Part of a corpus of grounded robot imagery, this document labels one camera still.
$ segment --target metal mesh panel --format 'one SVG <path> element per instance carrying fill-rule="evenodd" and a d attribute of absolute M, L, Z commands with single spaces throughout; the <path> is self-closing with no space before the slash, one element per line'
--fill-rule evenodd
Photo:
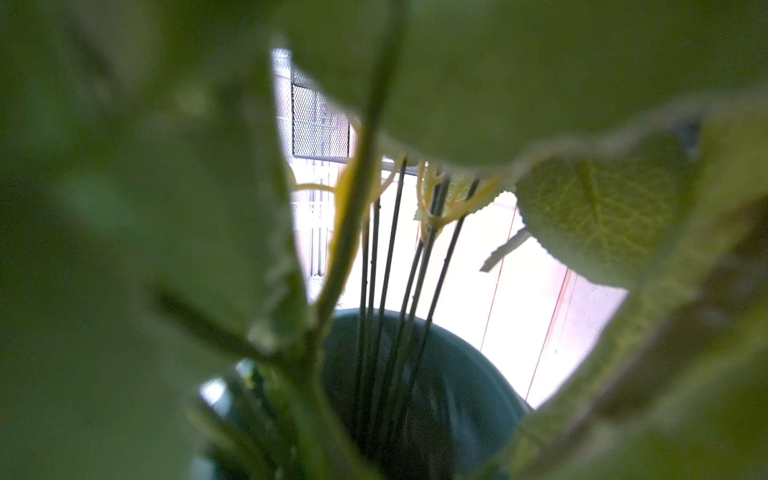
<path fill-rule="evenodd" d="M 272 50 L 272 69 L 275 87 L 275 111 L 277 113 L 277 131 L 283 155 L 290 157 L 291 145 L 291 106 L 290 106 L 290 52 L 275 48 Z"/>
<path fill-rule="evenodd" d="M 348 157 L 349 120 L 310 88 L 307 76 L 291 70 L 291 144 L 294 157 Z"/>

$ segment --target teal pot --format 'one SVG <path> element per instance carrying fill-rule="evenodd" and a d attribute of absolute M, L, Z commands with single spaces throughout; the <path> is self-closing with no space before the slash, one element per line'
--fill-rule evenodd
<path fill-rule="evenodd" d="M 336 311 L 333 330 L 326 341 L 323 369 L 323 386 L 349 431 L 353 429 L 358 318 L 358 309 Z M 398 319 L 398 312 L 386 311 L 373 398 L 378 397 Z M 422 335 L 425 325 L 424 320 L 416 319 L 416 338 Z M 414 357 L 406 362 L 406 382 L 414 364 Z M 229 389 L 214 408 L 247 430 L 234 400 Z M 402 434 L 386 449 L 382 470 L 388 478 L 402 480 L 437 480 L 472 472 L 505 444 L 529 411 L 530 407 L 504 376 L 475 347 L 432 325 Z M 241 478 L 205 459 L 197 461 L 195 471 L 196 478 L 206 480 Z"/>

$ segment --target dark stem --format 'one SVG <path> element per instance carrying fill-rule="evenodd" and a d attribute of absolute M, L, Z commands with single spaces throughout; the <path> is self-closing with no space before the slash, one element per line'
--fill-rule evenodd
<path fill-rule="evenodd" d="M 360 424 L 360 437 L 358 438 L 360 444 L 360 450 L 366 450 L 366 442 L 368 436 L 368 417 L 371 415 L 371 397 L 372 393 L 367 388 L 371 383 L 369 377 L 371 372 L 376 371 L 376 358 L 371 357 L 371 330 L 373 328 L 373 299 L 376 296 L 376 264 L 379 259 L 379 212 L 381 211 L 381 198 L 376 199 L 376 203 L 373 204 L 373 238 L 371 239 L 371 270 L 370 270 L 370 291 L 368 294 L 368 311 L 366 312 L 366 318 L 360 318 L 360 321 L 365 321 L 368 324 L 366 330 L 368 334 L 365 337 L 365 345 L 362 350 L 365 352 L 366 363 L 362 371 L 362 421 Z"/>
<path fill-rule="evenodd" d="M 371 425 L 375 433 L 379 435 L 378 441 L 372 446 L 372 453 L 378 455 L 378 448 L 381 446 L 379 426 L 384 416 L 384 410 L 389 400 L 389 391 L 387 386 L 392 381 L 392 373 L 395 370 L 395 352 L 399 348 L 399 344 L 402 338 L 402 331 L 405 329 L 406 324 L 406 308 L 408 308 L 408 297 L 413 288 L 413 280 L 416 278 L 416 269 L 419 267 L 419 260 L 422 258 L 422 252 L 424 251 L 424 243 L 419 241 L 419 245 L 416 246 L 416 252 L 413 255 L 413 262 L 411 263 L 411 273 L 408 275 L 408 283 L 406 284 L 406 293 L 402 299 L 402 307 L 400 308 L 400 317 L 397 322 L 397 331 L 392 339 L 392 349 L 387 356 L 386 366 L 384 367 L 384 379 L 382 381 L 382 388 L 379 391 L 379 401 L 376 403 L 376 414 L 373 416 Z"/>
<path fill-rule="evenodd" d="M 469 188 L 469 192 L 467 193 L 467 200 L 472 198 L 472 195 L 475 194 L 477 191 L 478 184 L 480 183 L 480 180 L 475 180 L 472 182 L 472 185 Z M 451 263 L 451 258 L 453 257 L 453 251 L 456 248 L 456 242 L 458 241 L 458 235 L 462 232 L 462 226 L 464 225 L 464 219 L 467 216 L 464 215 L 461 218 L 458 219 L 456 222 L 456 228 L 453 230 L 453 236 L 451 237 L 451 243 L 448 246 L 448 252 L 445 254 L 445 259 L 442 263 L 442 270 L 440 271 L 440 277 L 437 281 L 437 286 L 435 287 L 435 293 L 432 295 L 432 303 L 429 305 L 429 313 L 427 314 L 426 324 L 424 326 L 424 332 L 421 335 L 421 338 L 419 339 L 419 344 L 417 347 L 417 353 L 416 353 L 416 361 L 414 363 L 413 371 L 411 374 L 411 379 L 408 384 L 408 388 L 406 389 L 405 395 L 402 397 L 402 405 L 400 406 L 399 411 L 396 410 L 397 414 L 395 416 L 395 426 L 392 430 L 392 438 L 397 439 L 400 436 L 400 433 L 402 431 L 403 424 L 406 420 L 406 413 L 408 412 L 408 408 L 410 407 L 411 398 L 413 395 L 413 387 L 415 385 L 416 378 L 419 376 L 419 369 L 422 365 L 422 357 L 424 355 L 424 347 L 427 343 L 427 338 L 429 335 L 429 329 L 432 326 L 432 318 L 435 315 L 435 308 L 437 307 L 438 299 L 440 298 L 440 292 L 442 290 L 442 284 L 445 282 L 445 276 L 448 273 L 448 266 Z"/>
<path fill-rule="evenodd" d="M 373 352 L 370 357 L 371 360 L 369 361 L 370 372 L 365 384 L 365 389 L 368 396 L 364 405 L 368 409 L 368 412 L 366 412 L 366 414 L 363 416 L 364 441 L 362 444 L 362 450 L 366 454 L 369 453 L 368 447 L 371 442 L 370 435 L 376 428 L 374 419 L 370 418 L 373 410 L 373 388 L 376 384 L 376 373 L 379 366 L 379 350 L 381 349 L 382 331 L 384 327 L 384 312 L 386 311 L 386 294 L 389 287 L 389 274 L 392 271 L 392 255 L 395 252 L 395 236 L 397 234 L 397 222 L 400 216 L 400 200 L 402 199 L 402 187 L 405 183 L 403 180 L 406 173 L 406 166 L 407 162 L 403 161 L 402 166 L 400 167 L 400 178 L 398 179 L 397 183 L 397 194 L 395 195 L 395 210 L 392 213 L 392 229 L 389 231 L 389 249 L 387 250 L 386 254 L 386 265 L 384 266 L 384 283 L 382 283 L 382 297 L 379 302 L 379 322 L 376 324 L 376 336 L 373 340 Z"/>
<path fill-rule="evenodd" d="M 451 177 L 446 176 L 445 180 L 440 184 L 435 186 L 435 194 L 432 195 L 432 205 L 430 206 L 430 213 L 434 216 L 439 216 L 442 213 L 442 207 L 445 204 L 445 196 L 448 194 L 448 187 L 451 183 Z M 409 357 L 409 354 L 411 352 L 411 345 L 413 343 L 412 341 L 412 332 L 413 332 L 413 323 L 415 322 L 415 316 L 416 316 L 416 308 L 419 306 L 419 298 L 422 293 L 422 288 L 424 287 L 424 279 L 426 277 L 427 272 L 427 266 L 429 265 L 429 258 L 432 254 L 432 248 L 435 245 L 435 239 L 437 238 L 438 229 L 435 228 L 429 228 L 428 229 L 428 237 L 427 242 L 424 249 L 424 258 L 422 259 L 421 266 L 419 267 L 419 278 L 416 280 L 416 286 L 413 292 L 413 299 L 411 302 L 411 308 L 408 314 L 408 323 L 405 327 L 405 331 L 401 332 L 403 339 L 405 340 L 405 345 L 401 349 L 392 349 L 391 356 L 394 356 L 396 359 L 395 361 L 395 370 L 394 374 L 392 376 L 392 381 L 389 384 L 389 394 L 387 395 L 387 402 L 386 402 L 386 411 L 388 412 L 385 416 L 386 422 L 383 423 L 382 427 L 384 428 L 384 431 L 382 432 L 382 437 L 384 438 L 383 445 L 385 447 L 390 446 L 390 442 L 392 441 L 391 431 L 393 427 L 393 414 L 396 411 L 396 406 L 399 402 L 399 393 L 401 390 L 402 385 L 402 374 L 405 371 L 406 367 L 406 361 Z M 403 301 L 403 307 L 405 307 L 407 303 L 407 297 Z"/>
<path fill-rule="evenodd" d="M 282 361 L 278 355 L 261 353 L 245 335 L 239 335 L 221 326 L 204 312 L 180 300 L 171 290 L 156 285 L 151 289 L 151 294 L 155 307 L 166 319 L 222 352 L 261 362 Z"/>
<path fill-rule="evenodd" d="M 366 318 L 366 291 L 368 286 L 368 237 L 369 223 L 362 223 L 362 279 L 360 280 L 360 321 L 357 323 L 357 364 L 355 368 L 355 399 L 352 404 L 352 413 L 354 419 L 354 436 L 360 439 L 360 406 L 362 396 L 362 372 L 365 369 L 366 351 L 365 344 L 368 336 Z"/>

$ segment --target blurry leaf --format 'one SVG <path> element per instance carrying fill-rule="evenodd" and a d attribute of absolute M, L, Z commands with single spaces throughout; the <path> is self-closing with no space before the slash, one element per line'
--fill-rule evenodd
<path fill-rule="evenodd" d="M 592 283 L 630 287 L 679 221 L 686 160 L 667 135 L 626 158 L 549 160 L 518 182 L 520 213 L 562 263 Z"/>
<path fill-rule="evenodd" d="M 69 0 L 72 16 L 114 66 L 128 91 L 175 88 L 243 74 L 261 55 L 256 25 L 276 2 Z"/>
<path fill-rule="evenodd" d="M 273 22 L 293 60 L 359 115 L 388 5 L 287 0 Z M 768 77 L 761 0 L 408 5 L 382 126 L 454 164 L 507 165 L 538 142 L 601 134 L 675 99 Z"/>
<path fill-rule="evenodd" d="M 183 478 L 182 405 L 233 358 L 149 308 L 125 257 L 0 181 L 0 477 Z"/>
<path fill-rule="evenodd" d="M 529 238 L 531 238 L 531 232 L 527 228 L 522 227 L 504 245 L 501 245 L 491 253 L 491 256 L 480 267 L 480 271 L 490 272 L 497 263 L 502 261 L 502 258 L 517 250 Z"/>
<path fill-rule="evenodd" d="M 0 5 L 0 144 L 4 169 L 55 161 L 88 121 L 89 99 L 59 5 Z"/>
<path fill-rule="evenodd" d="M 208 118 L 139 121 L 61 188 L 80 218 L 138 251 L 152 282 L 264 355 L 310 322 L 276 132 L 242 113 L 273 118 L 269 91 L 255 105 L 222 94 Z"/>
<path fill-rule="evenodd" d="M 523 422 L 531 434 L 515 436 L 507 447 L 509 471 L 526 465 L 536 455 L 537 443 L 557 437 L 621 372 L 666 315 L 694 298 L 715 260 L 753 226 L 741 210 L 768 193 L 768 170 L 763 167 L 768 98 L 744 98 L 712 112 L 704 119 L 700 152 L 685 221 L 655 254 L 586 360 Z"/>
<path fill-rule="evenodd" d="M 768 303 L 696 358 L 647 411 L 599 418 L 542 478 L 762 478 L 768 472 Z"/>
<path fill-rule="evenodd" d="M 754 228 L 732 250 L 718 257 L 696 298 L 667 315 L 642 350 L 622 369 L 621 376 L 604 386 L 596 399 L 571 420 L 565 431 L 526 469 L 525 477 L 556 470 L 581 445 L 589 442 L 591 433 L 599 431 L 604 435 L 611 426 L 620 428 L 631 423 L 652 409 L 659 398 L 670 395 L 670 386 L 685 378 L 687 372 L 705 372 L 705 380 L 709 380 L 723 363 L 743 359 L 755 348 L 768 346 L 768 197 L 750 205 L 742 215 L 752 219 Z M 753 385 L 757 391 L 764 390 L 763 394 L 768 393 L 767 387 L 765 382 Z M 743 420 L 732 419 L 732 423 Z M 715 439 L 728 436 L 717 431 L 722 425 L 712 429 L 709 419 L 701 419 L 699 423 L 707 425 L 700 430 L 709 429 L 708 433 Z M 765 425 L 761 429 L 768 431 Z M 665 457 L 670 463 L 674 462 L 664 468 L 670 473 L 678 470 L 679 464 L 690 462 L 692 453 L 705 454 L 696 450 L 686 452 L 696 440 L 672 441 L 685 447 L 680 458 Z M 700 458 L 698 462 L 706 463 L 706 460 Z M 738 472 L 754 470 L 749 463 L 731 466 Z"/>

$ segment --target thin black stem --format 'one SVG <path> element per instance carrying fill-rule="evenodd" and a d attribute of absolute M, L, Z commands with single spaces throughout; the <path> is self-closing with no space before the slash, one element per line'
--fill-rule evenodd
<path fill-rule="evenodd" d="M 432 206 L 430 208 L 432 215 L 439 216 L 442 213 L 442 207 L 445 204 L 445 196 L 448 194 L 448 187 L 451 183 L 451 177 L 446 176 L 445 180 L 435 187 L 435 195 L 432 197 L 433 202 Z M 411 351 L 411 345 L 413 344 L 413 338 L 412 338 L 412 332 L 413 332 L 413 323 L 415 322 L 416 318 L 416 308 L 419 306 L 419 298 L 421 297 L 422 288 L 424 287 L 424 279 L 426 277 L 427 273 L 427 266 L 429 265 L 429 258 L 432 254 L 432 248 L 435 245 L 435 239 L 437 238 L 438 229 L 435 228 L 429 228 L 428 237 L 427 237 L 427 244 L 424 249 L 424 258 L 422 259 L 422 264 L 419 268 L 419 278 L 416 280 L 416 287 L 413 292 L 413 299 L 411 302 L 411 309 L 409 311 L 408 315 L 408 324 L 406 327 L 405 334 L 403 337 L 405 338 L 406 344 L 405 348 L 402 349 L 401 353 L 396 352 L 397 361 L 395 366 L 395 372 L 392 377 L 392 382 L 389 386 L 389 398 L 387 401 L 388 410 L 390 411 L 390 414 L 386 416 L 386 418 L 389 420 L 388 422 L 385 422 L 383 427 L 385 428 L 382 437 L 384 438 L 384 446 L 390 445 L 390 442 L 394 439 L 391 435 L 393 430 L 393 423 L 394 423 L 394 413 L 396 412 L 396 406 L 399 403 L 399 391 L 400 386 L 402 385 L 402 375 L 406 368 L 406 362 L 409 357 L 409 353 Z"/>
<path fill-rule="evenodd" d="M 360 434 L 360 403 L 362 395 L 362 372 L 365 369 L 366 362 L 366 337 L 367 322 L 366 322 L 366 292 L 368 287 L 368 238 L 369 237 L 369 223 L 367 221 L 362 222 L 362 279 L 360 280 L 360 311 L 359 321 L 357 323 L 357 365 L 355 368 L 355 399 L 352 403 L 352 413 L 354 421 L 354 434 L 355 438 L 359 440 Z"/>
<path fill-rule="evenodd" d="M 376 265 L 379 259 L 379 213 L 381 211 L 381 199 L 376 199 L 376 203 L 373 204 L 373 238 L 371 239 L 371 270 L 370 270 L 370 290 L 368 294 L 368 311 L 364 321 L 368 324 L 365 337 L 365 345 L 363 346 L 363 352 L 365 352 L 366 363 L 362 370 L 362 408 L 361 423 L 360 423 L 360 437 L 359 444 L 362 451 L 366 450 L 366 441 L 368 436 L 368 417 L 371 415 L 371 391 L 366 388 L 371 383 L 369 377 L 371 376 L 371 370 L 376 371 L 376 358 L 371 357 L 371 331 L 373 328 L 373 299 L 376 296 Z"/>
<path fill-rule="evenodd" d="M 389 287 L 389 274 L 392 272 L 392 255 L 395 253 L 395 236 L 397 234 L 397 222 L 400 216 L 400 200 L 402 199 L 402 187 L 404 185 L 404 176 L 406 174 L 407 162 L 403 161 L 400 167 L 400 178 L 397 183 L 397 193 L 395 195 L 395 210 L 392 213 L 392 229 L 389 231 L 389 249 L 386 254 L 386 265 L 384 266 L 384 283 L 382 283 L 382 297 L 379 302 L 379 322 L 376 324 L 376 336 L 373 340 L 373 353 L 371 354 L 371 365 L 368 382 L 365 385 L 368 398 L 366 399 L 366 408 L 369 409 L 367 415 L 363 416 L 363 451 L 368 453 L 368 447 L 371 442 L 371 434 L 375 430 L 376 424 L 370 418 L 373 410 L 373 388 L 376 385 L 376 373 L 379 365 L 379 350 L 381 349 L 382 331 L 384 328 L 384 312 L 386 311 L 386 294 Z"/>
<path fill-rule="evenodd" d="M 472 195 L 474 195 L 475 192 L 477 191 L 478 183 L 479 183 L 479 180 L 475 180 L 474 182 L 472 182 L 472 185 L 469 188 L 469 192 L 467 193 L 467 200 L 472 198 Z M 405 420 L 406 420 L 406 413 L 408 412 L 408 408 L 410 407 L 410 403 L 411 403 L 411 398 L 413 396 L 413 387 L 415 385 L 416 378 L 419 375 L 419 370 L 422 365 L 424 347 L 427 342 L 430 327 L 432 326 L 432 318 L 435 315 L 435 308 L 437 307 L 437 302 L 438 302 L 438 299 L 440 298 L 440 292 L 442 291 L 442 284 L 445 282 L 445 276 L 448 273 L 448 266 L 451 263 L 451 258 L 453 257 L 453 251 L 456 248 L 458 235 L 462 232 L 462 227 L 464 225 L 465 218 L 466 218 L 466 215 L 459 218 L 458 221 L 456 222 L 456 228 L 453 230 L 453 236 L 451 237 L 451 243 L 448 246 L 448 252 L 445 254 L 445 259 L 443 260 L 443 263 L 442 263 L 442 270 L 440 271 L 440 277 L 438 278 L 437 286 L 435 287 L 435 293 L 432 296 L 432 303 L 429 306 L 429 313 L 427 314 L 427 319 L 424 326 L 424 332 L 422 333 L 421 338 L 419 339 L 418 350 L 416 353 L 416 360 L 413 366 L 411 379 L 409 381 L 406 394 L 402 397 L 402 405 L 400 406 L 399 411 L 397 411 L 397 415 L 395 417 L 396 419 L 394 424 L 395 427 L 392 430 L 393 439 L 397 439 L 400 436 L 403 424 L 405 423 Z"/>
<path fill-rule="evenodd" d="M 398 318 L 398 322 L 397 322 L 397 331 L 392 340 L 392 349 L 389 351 L 389 355 L 387 356 L 387 361 L 386 361 L 386 367 L 384 368 L 384 380 L 382 381 L 382 388 L 381 388 L 381 391 L 379 392 L 379 401 L 376 403 L 376 414 L 373 416 L 373 420 L 371 421 L 371 425 L 373 425 L 374 429 L 377 429 L 379 427 L 380 425 L 379 421 L 382 420 L 382 417 L 384 415 L 384 409 L 386 407 L 387 400 L 389 399 L 388 397 L 389 391 L 386 387 L 392 381 L 392 373 L 395 370 L 395 359 L 396 359 L 395 353 L 397 352 L 397 349 L 399 348 L 399 344 L 401 342 L 402 331 L 405 329 L 406 308 L 408 308 L 408 297 L 411 293 L 411 288 L 413 288 L 413 280 L 416 278 L 416 269 L 419 267 L 419 260 L 421 260 L 422 258 L 422 251 L 424 251 L 424 243 L 419 241 L 419 245 L 416 246 L 416 252 L 413 255 L 413 263 L 411 263 L 411 273 L 408 275 L 408 283 L 406 284 L 406 294 L 402 300 L 400 317 Z M 374 452 L 376 452 L 380 444 L 381 442 L 377 442 L 372 447 Z"/>

